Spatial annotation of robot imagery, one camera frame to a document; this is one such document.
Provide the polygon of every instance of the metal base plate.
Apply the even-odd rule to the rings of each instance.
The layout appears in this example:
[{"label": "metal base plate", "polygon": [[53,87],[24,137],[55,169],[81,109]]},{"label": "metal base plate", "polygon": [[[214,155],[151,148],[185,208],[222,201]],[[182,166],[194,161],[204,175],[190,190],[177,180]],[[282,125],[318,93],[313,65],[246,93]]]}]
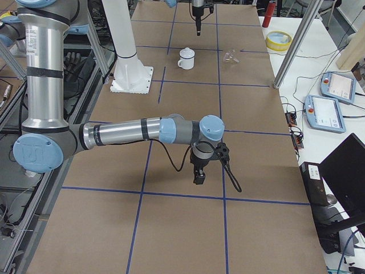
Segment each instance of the metal base plate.
[{"label": "metal base plate", "polygon": [[113,80],[110,87],[111,92],[127,92],[127,93],[139,93],[148,94],[149,87],[152,82],[153,67],[144,67],[149,74],[148,79],[141,79],[137,84],[134,84],[131,88],[123,88],[122,84],[118,83],[118,79]]}]

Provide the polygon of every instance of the white table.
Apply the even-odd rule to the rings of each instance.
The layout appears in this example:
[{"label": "white table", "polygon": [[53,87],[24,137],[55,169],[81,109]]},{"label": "white table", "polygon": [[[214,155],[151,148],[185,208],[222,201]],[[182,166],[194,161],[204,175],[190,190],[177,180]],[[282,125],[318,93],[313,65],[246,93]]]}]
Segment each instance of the white table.
[{"label": "white table", "polygon": [[[301,19],[298,18],[272,18],[268,28],[262,28],[262,32],[264,37],[266,37],[267,33],[273,30],[281,30],[289,33],[294,37],[294,34],[301,22]],[[334,52],[337,49],[335,43],[332,41],[330,35],[322,24],[321,20],[314,20],[311,25],[299,51],[297,52],[297,56],[302,57],[318,57],[321,55],[329,54]],[[274,70],[274,74],[278,72],[280,65],[284,59],[284,56],[278,55],[278,52],[268,49],[270,53],[271,65]],[[314,77],[322,71],[329,60],[335,56],[336,53],[321,57],[321,58],[301,58],[295,57],[288,74],[286,75],[279,91],[281,96],[287,97],[289,103],[293,104],[295,108],[298,110],[302,109],[303,104],[297,101],[293,97],[293,93],[296,86],[296,81],[299,76],[305,77]],[[340,71],[336,65],[336,60],[339,58],[340,54],[334,58],[334,61],[330,64],[327,71]],[[298,87],[296,92],[296,97],[304,101],[305,97],[308,94],[320,95],[319,83],[321,81],[322,76],[315,79],[303,79],[299,78]],[[356,84],[356,92],[364,93],[360,87],[360,85]],[[365,97],[356,95],[355,102],[356,105],[365,107]],[[341,103],[340,108],[342,114],[345,116],[360,116],[365,115],[365,111],[346,104]],[[299,150],[299,164],[303,162],[315,162],[320,163],[329,153],[331,153],[343,140],[345,140],[349,134],[355,133],[360,140],[365,142],[365,118],[359,119],[345,119],[346,132],[342,134],[315,130],[309,127],[309,124],[306,120],[306,117],[302,119],[302,112],[298,113],[297,117],[298,127],[300,127],[304,132],[304,149]],[[326,192],[329,193],[330,190],[328,186],[326,187]],[[343,211],[343,208],[337,203],[335,205],[339,212]],[[342,216],[347,218],[347,214],[343,213]],[[365,247],[365,243],[362,243],[360,240],[359,246]],[[337,269],[340,254],[324,254],[325,261],[327,266],[330,269]],[[355,257],[349,257],[347,262],[356,262],[355,267],[365,268],[365,250],[364,249],[355,249]],[[341,268],[342,270],[348,271],[348,265],[344,265]]]}]

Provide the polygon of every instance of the blue grid line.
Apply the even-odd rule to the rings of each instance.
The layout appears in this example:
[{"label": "blue grid line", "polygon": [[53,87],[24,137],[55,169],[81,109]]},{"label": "blue grid line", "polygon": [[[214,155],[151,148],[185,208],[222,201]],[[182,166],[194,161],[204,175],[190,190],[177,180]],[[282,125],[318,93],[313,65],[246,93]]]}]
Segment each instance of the blue grid line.
[{"label": "blue grid line", "polygon": [[159,99],[157,100],[158,104],[160,104],[160,102],[161,102],[162,87],[163,87],[163,85],[164,85],[165,72],[166,72],[166,67],[164,67],[164,73],[162,74],[162,81],[161,81],[161,87],[160,87],[160,94],[159,94]]},{"label": "blue grid line", "polygon": [[237,86],[237,87],[270,87],[267,84],[221,84],[222,86]]},{"label": "blue grid line", "polygon": [[[222,118],[222,100],[221,100],[221,71],[219,62],[219,39],[218,39],[218,5],[216,5],[216,32],[217,32],[217,65],[218,65],[218,94],[219,94],[219,115]],[[229,274],[229,258],[228,258],[228,229],[227,229],[227,207],[226,207],[226,186],[224,168],[222,166],[222,188],[223,188],[223,220],[224,220],[224,248],[226,274]]]},{"label": "blue grid line", "polygon": [[[195,24],[194,22],[179,22],[179,21],[158,21],[158,20],[131,20],[132,22],[149,22],[149,23],[179,23],[179,24]],[[203,23],[202,25],[221,25],[221,26],[242,26],[242,27],[261,27],[260,25],[245,25],[245,24],[225,24],[225,23]]]},{"label": "blue grid line", "polygon": [[[239,130],[233,130],[233,131],[228,131],[228,132],[241,132]],[[282,135],[282,136],[291,136],[290,133],[279,133],[279,132],[260,132],[260,131],[242,131],[244,133],[248,133],[248,134],[263,134],[263,135]]]},{"label": "blue grid line", "polygon": [[[156,48],[156,49],[173,49],[173,50],[182,50],[184,49],[183,47],[162,47],[162,46],[136,46],[136,47],[147,47],[147,48]],[[193,48],[193,50],[208,50],[208,51],[217,51],[217,50],[214,50],[214,49],[196,49],[196,48]]]},{"label": "blue grid line", "polygon": [[169,196],[169,197],[182,197],[182,198],[195,198],[195,199],[223,200],[222,197],[202,196],[202,195],[185,195],[185,194],[174,194],[174,193],[163,193],[163,192],[143,192],[143,194],[144,195],[155,195],[155,196]]},{"label": "blue grid line", "polygon": [[1,68],[0,68],[0,71],[2,71],[4,69],[4,67],[6,67],[6,64],[3,65]]},{"label": "blue grid line", "polygon": [[1,78],[7,78],[7,79],[18,79],[18,77],[16,76],[0,76]]},{"label": "blue grid line", "polygon": [[118,192],[118,193],[129,193],[129,194],[141,194],[140,191],[113,190],[113,189],[92,188],[92,187],[66,187],[66,186],[63,186],[62,189],[64,189],[64,190],[87,190],[87,191],[102,191],[102,192]]},{"label": "blue grid line", "polygon": [[173,81],[173,80],[165,80],[165,83],[181,83],[181,84],[210,84],[214,86],[218,86],[217,83],[202,83],[202,82],[185,82],[185,81]]},{"label": "blue grid line", "polygon": [[[85,191],[103,191],[103,192],[118,192],[127,194],[141,194],[141,191],[130,191],[130,190],[114,190],[107,188],[91,188],[91,187],[66,187],[63,186],[62,189],[66,190],[85,190]],[[288,201],[273,201],[273,200],[260,200],[260,199],[245,199],[245,198],[229,198],[229,197],[216,197],[216,196],[205,196],[205,195],[189,195],[189,194],[174,194],[174,193],[164,193],[164,192],[145,192],[143,195],[154,195],[154,196],[167,196],[167,197],[178,197],[178,198],[194,198],[194,199],[209,199],[209,200],[230,200],[235,202],[252,202],[252,203],[265,203],[265,204],[292,204],[295,206],[310,206],[309,203],[301,202],[288,202]]]},{"label": "blue grid line", "polygon": [[170,32],[170,39],[169,39],[169,46],[167,48],[167,55],[169,54],[169,51],[170,51],[170,45],[171,45],[171,39],[172,39],[172,31],[173,31],[173,25],[175,24],[175,16],[176,16],[176,10],[177,10],[177,4],[176,3],[176,6],[175,6],[175,12],[173,13],[173,19],[172,19],[172,25],[171,25],[171,32]]},{"label": "blue grid line", "polygon": [[12,4],[14,4],[14,1],[12,1],[11,2],[11,4],[9,4],[5,9],[3,9],[2,11],[1,11],[1,13],[3,13],[3,11],[6,11]]},{"label": "blue grid line", "polygon": [[152,142],[150,142],[150,144],[149,144],[148,155],[147,155],[147,161],[146,161],[146,166],[145,166],[145,169],[144,169],[143,183],[142,183],[141,193],[140,193],[139,202],[138,202],[138,209],[137,209],[137,215],[136,215],[135,227],[134,227],[134,229],[133,229],[133,236],[132,236],[132,242],[131,242],[131,249],[129,250],[128,264],[127,264],[127,270],[125,271],[125,274],[129,274],[129,269],[130,269],[130,267],[131,267],[132,254],[133,254],[133,247],[134,247],[135,239],[136,239],[136,232],[137,232],[137,226],[138,226],[139,213],[140,213],[140,211],[141,211],[142,198],[143,198],[143,191],[144,191],[144,185],[145,185],[145,182],[146,182],[147,169],[148,169],[149,157],[150,157],[150,155],[151,155],[151,150],[152,150]]},{"label": "blue grid line", "polygon": [[252,202],[252,203],[265,203],[265,204],[290,204],[290,205],[294,205],[294,206],[310,206],[310,203],[300,203],[300,202],[257,200],[257,199],[243,199],[243,198],[225,198],[225,199],[228,201],[237,201],[237,202]]}]

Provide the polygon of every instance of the black band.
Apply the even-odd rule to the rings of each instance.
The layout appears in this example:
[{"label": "black band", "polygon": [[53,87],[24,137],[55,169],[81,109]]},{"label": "black band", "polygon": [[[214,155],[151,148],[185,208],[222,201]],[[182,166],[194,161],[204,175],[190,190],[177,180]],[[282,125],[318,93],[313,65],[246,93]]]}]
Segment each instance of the black band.
[{"label": "black band", "polygon": [[49,70],[40,67],[27,67],[27,76],[34,77],[52,77],[63,79],[63,71],[60,70]]},{"label": "black band", "polygon": [[84,150],[89,150],[85,144],[85,140],[84,140],[84,126],[85,124],[81,124],[79,127],[79,140],[80,140],[80,144],[82,146],[82,148]]},{"label": "black band", "polygon": [[129,58],[132,58],[132,57],[136,56],[136,54],[137,54],[137,51],[136,51],[136,53],[134,53],[132,56],[129,56],[129,57],[123,57],[123,56],[120,56],[120,55],[118,55],[118,57],[121,57],[123,59],[129,59]]},{"label": "black band", "polygon": [[192,124],[192,140],[190,144],[196,146],[199,143],[200,127],[198,121],[192,121]]},{"label": "black band", "polygon": [[94,126],[94,140],[98,147],[105,146],[100,138],[100,125]]},{"label": "black band", "polygon": [[78,0],[78,9],[76,10],[76,13],[74,15],[74,17],[71,18],[71,23],[76,20],[76,18],[79,16],[79,12],[80,12],[80,1]]},{"label": "black band", "polygon": [[66,17],[60,16],[55,13],[50,13],[49,11],[45,10],[38,10],[38,9],[32,9],[30,7],[20,7],[18,8],[18,14],[32,14],[32,15],[38,15],[41,17],[51,18],[56,21],[65,23],[66,25],[70,25],[70,20]]},{"label": "black band", "polygon": [[69,131],[70,127],[58,127],[58,128],[33,128],[33,127],[25,127],[22,126],[22,131],[26,131],[29,133],[60,133]]},{"label": "black band", "polygon": [[148,128],[147,128],[147,119],[141,119],[141,129],[142,129],[142,138],[145,141],[149,140],[149,135],[148,135]]}]

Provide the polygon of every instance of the blue joint cap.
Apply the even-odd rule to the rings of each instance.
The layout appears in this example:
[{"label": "blue joint cap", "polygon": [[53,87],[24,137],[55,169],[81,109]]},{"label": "blue joint cap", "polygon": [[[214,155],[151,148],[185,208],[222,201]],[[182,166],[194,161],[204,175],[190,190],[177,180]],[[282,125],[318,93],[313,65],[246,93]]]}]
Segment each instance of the blue joint cap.
[{"label": "blue joint cap", "polygon": [[63,152],[56,142],[41,134],[25,134],[13,147],[15,160],[26,170],[44,173],[63,163]]},{"label": "blue joint cap", "polygon": [[67,34],[76,34],[76,35],[82,35],[87,34],[89,32],[89,25],[83,25],[83,26],[71,26],[67,30]]},{"label": "blue joint cap", "polygon": [[52,5],[57,0],[15,0],[15,1],[24,7],[33,7],[36,9],[40,9],[42,7],[47,7],[49,5]]},{"label": "blue joint cap", "polygon": [[4,44],[6,47],[10,47],[14,44],[14,41],[11,40],[8,36],[5,36],[3,34],[0,34],[0,41]]},{"label": "blue joint cap", "polygon": [[1,21],[4,23],[21,23],[22,21],[19,19],[19,17],[14,15],[9,15],[7,17],[1,18]]},{"label": "blue joint cap", "polygon": [[176,139],[176,124],[172,118],[162,118],[160,121],[159,140],[163,143],[172,144]]},{"label": "blue joint cap", "polygon": [[165,0],[165,2],[169,7],[175,7],[177,3],[176,0]]},{"label": "blue joint cap", "polygon": [[199,123],[200,132],[209,140],[217,142],[222,139],[224,133],[223,121],[214,115],[203,117]]}]

